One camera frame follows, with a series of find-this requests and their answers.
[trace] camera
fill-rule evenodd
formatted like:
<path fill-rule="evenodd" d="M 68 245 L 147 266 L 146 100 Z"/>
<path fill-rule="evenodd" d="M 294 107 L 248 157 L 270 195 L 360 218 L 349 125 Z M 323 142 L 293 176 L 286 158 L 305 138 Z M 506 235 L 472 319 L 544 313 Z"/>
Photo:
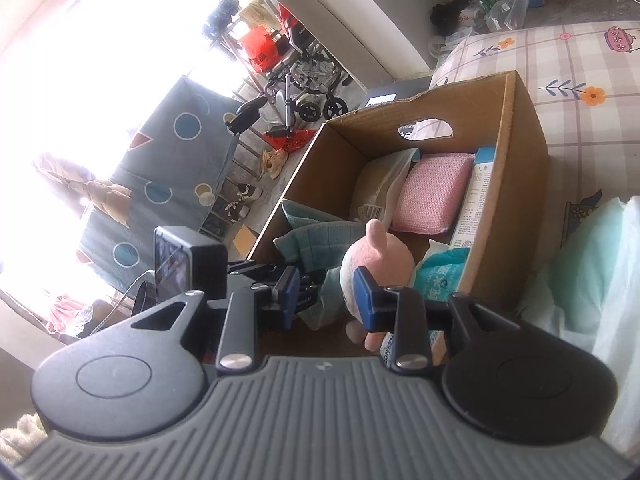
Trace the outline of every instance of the camera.
<path fill-rule="evenodd" d="M 158 303 L 188 290 L 207 300 L 226 298 L 226 247 L 185 226 L 154 230 L 154 267 Z"/>

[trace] orange flower print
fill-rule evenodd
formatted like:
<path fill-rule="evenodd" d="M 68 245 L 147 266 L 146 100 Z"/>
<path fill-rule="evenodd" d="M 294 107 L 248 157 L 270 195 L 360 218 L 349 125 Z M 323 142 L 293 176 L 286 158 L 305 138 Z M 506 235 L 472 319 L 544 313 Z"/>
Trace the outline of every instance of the orange flower print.
<path fill-rule="evenodd" d="M 512 44 L 515 44 L 515 41 L 513 41 L 511 38 L 506 38 L 505 40 L 498 41 L 498 46 L 500 48 L 507 48 Z"/>
<path fill-rule="evenodd" d="M 606 97 L 604 90 L 599 86 L 587 86 L 587 88 L 581 92 L 580 99 L 589 106 L 597 106 L 601 105 L 606 100 Z"/>

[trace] blue curtain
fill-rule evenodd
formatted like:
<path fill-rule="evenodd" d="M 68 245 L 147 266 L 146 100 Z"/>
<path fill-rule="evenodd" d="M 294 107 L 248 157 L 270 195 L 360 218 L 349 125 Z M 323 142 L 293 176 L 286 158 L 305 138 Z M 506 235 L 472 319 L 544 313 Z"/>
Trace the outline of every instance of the blue curtain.
<path fill-rule="evenodd" d="M 132 192 L 129 228 L 94 209 L 80 241 L 105 282 L 125 292 L 153 269 L 157 226 L 200 229 L 238 144 L 222 117 L 239 105 L 183 76 L 132 138 L 111 178 Z"/>

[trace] cardboard box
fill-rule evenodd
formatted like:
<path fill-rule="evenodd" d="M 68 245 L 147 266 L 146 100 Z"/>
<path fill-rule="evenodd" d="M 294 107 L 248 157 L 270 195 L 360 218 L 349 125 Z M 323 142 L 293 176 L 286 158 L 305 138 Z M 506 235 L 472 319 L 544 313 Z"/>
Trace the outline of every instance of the cardboard box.
<path fill-rule="evenodd" d="M 417 120 L 447 121 L 452 136 L 411 141 L 398 127 Z M 545 205 L 548 152 L 529 93 L 517 72 L 434 88 L 408 100 L 362 108 L 324 124 L 286 187 L 283 198 L 347 218 L 351 195 L 364 165 L 391 152 L 418 147 L 425 153 L 475 153 L 495 146 L 494 168 L 478 232 L 458 289 L 499 308 L 510 309 L 522 293 L 538 241 Z M 278 206 L 250 255 L 280 262 L 272 240 L 289 230 Z M 395 233 L 418 262 L 429 236 Z M 316 355 L 355 355 L 341 323 L 312 332 L 272 337 L 274 350 Z"/>
<path fill-rule="evenodd" d="M 251 232 L 251 229 L 246 225 L 242 225 L 234 237 L 233 244 L 240 256 L 246 258 L 251 249 L 254 248 L 256 240 L 257 238 Z"/>

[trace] gray ribbed rubber grip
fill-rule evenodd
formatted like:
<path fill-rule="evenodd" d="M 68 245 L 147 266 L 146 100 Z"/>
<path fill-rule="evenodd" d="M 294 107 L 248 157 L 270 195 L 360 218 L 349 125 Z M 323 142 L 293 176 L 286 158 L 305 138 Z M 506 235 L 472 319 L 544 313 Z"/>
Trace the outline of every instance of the gray ribbed rubber grip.
<path fill-rule="evenodd" d="M 378 358 L 283 357 L 219 380 L 156 436 L 92 444 L 54 434 L 18 466 L 38 480 L 622 480 L 631 469 L 596 438 L 494 440 L 460 421 L 434 384 Z"/>

